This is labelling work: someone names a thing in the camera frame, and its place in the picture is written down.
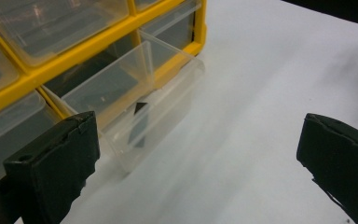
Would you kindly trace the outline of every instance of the white table surface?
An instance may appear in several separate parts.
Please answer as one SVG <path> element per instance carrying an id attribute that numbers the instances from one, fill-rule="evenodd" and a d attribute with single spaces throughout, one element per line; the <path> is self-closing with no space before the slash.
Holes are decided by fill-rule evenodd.
<path id="1" fill-rule="evenodd" d="M 296 160 L 309 112 L 358 128 L 358 24 L 279 0 L 209 0 L 206 77 L 134 172 L 107 156 L 63 223 L 326 223 L 349 218 Z"/>

